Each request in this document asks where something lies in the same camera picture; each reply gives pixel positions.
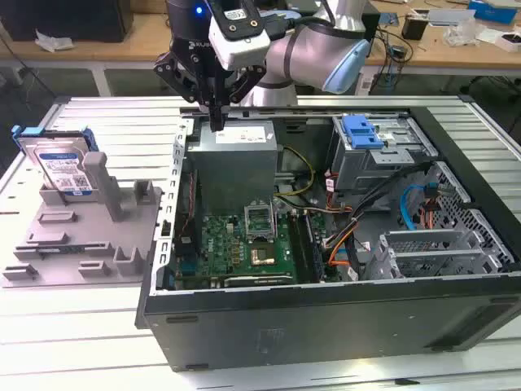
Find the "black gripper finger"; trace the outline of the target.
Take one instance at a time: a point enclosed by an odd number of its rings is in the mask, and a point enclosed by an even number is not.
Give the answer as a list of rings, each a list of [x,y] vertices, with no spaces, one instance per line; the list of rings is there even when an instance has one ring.
[[[220,71],[217,74],[217,130],[224,129],[227,118],[227,107],[231,103],[239,103],[247,93],[258,84],[265,75],[264,65],[251,65],[245,68],[238,79],[229,83],[234,75],[231,71]]]
[[[200,110],[208,115],[211,131],[217,131],[217,105],[210,78],[205,72],[202,57],[198,54],[188,56],[188,67],[179,68],[180,61],[172,51],[160,56],[154,72],[167,85],[175,90],[185,101],[197,103]]]

